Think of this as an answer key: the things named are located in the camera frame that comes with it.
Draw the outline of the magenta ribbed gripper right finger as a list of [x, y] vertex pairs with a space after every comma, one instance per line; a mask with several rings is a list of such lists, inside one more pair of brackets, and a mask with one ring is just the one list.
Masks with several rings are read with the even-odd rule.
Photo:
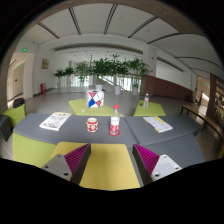
[[168, 155], [159, 156], [137, 144], [133, 145], [132, 154], [144, 185], [181, 170], [181, 167]]

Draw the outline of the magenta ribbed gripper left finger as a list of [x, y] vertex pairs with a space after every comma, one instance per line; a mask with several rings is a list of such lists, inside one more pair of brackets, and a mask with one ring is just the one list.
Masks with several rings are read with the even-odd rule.
[[42, 166], [42, 169], [60, 178], [79, 184], [90, 155], [91, 146], [85, 144], [65, 155], [56, 154]]

